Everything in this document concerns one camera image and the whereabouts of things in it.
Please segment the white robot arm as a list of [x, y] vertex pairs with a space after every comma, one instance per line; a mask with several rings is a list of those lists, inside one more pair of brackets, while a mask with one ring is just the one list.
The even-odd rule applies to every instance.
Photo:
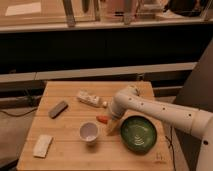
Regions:
[[115, 130], [127, 110], [144, 113], [200, 139], [196, 171], [213, 171], [213, 112], [142, 98], [135, 86], [117, 91], [107, 109], [108, 134]]

